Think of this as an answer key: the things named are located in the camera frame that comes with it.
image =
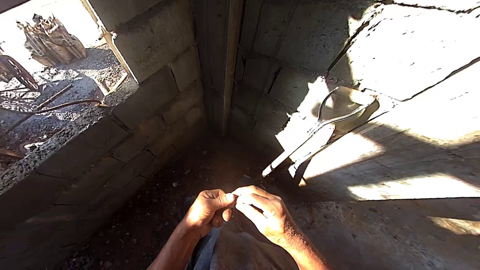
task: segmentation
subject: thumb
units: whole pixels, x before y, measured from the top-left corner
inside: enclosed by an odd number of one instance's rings
[[[235,201],[235,196],[231,193],[227,193],[225,195],[219,196],[212,200],[212,207],[215,211],[229,207]]]

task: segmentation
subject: stacked lumber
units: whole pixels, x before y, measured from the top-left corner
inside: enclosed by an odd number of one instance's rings
[[[86,50],[83,44],[74,35],[70,35],[63,24],[51,16],[44,20],[41,16],[34,15],[34,24],[17,25],[26,36],[25,48],[32,54],[32,58],[45,66],[69,64],[72,59],[83,59]]]

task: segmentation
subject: wooden plank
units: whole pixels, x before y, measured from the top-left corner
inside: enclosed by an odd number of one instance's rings
[[[13,158],[13,159],[17,159],[17,160],[21,160],[21,159],[24,158],[23,155],[21,155],[21,154],[15,153],[15,152],[7,150],[7,149],[2,149],[2,148],[0,148],[0,156]]]

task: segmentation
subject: forearm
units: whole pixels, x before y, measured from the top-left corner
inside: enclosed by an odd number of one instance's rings
[[[294,230],[288,239],[282,241],[284,248],[295,260],[300,270],[327,270],[327,264],[320,252],[300,230]]]
[[[200,235],[182,220],[147,270],[184,269],[199,240]]]

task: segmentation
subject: hand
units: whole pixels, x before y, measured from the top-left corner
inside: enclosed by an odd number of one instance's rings
[[[238,188],[233,194],[239,196],[235,207],[272,243],[281,247],[291,244],[298,228],[282,198],[253,185]]]
[[[223,225],[223,220],[230,220],[232,210],[228,207],[234,201],[233,194],[225,194],[221,189],[202,191],[188,210],[183,222],[187,228],[202,238],[212,230],[212,227],[218,228]]]

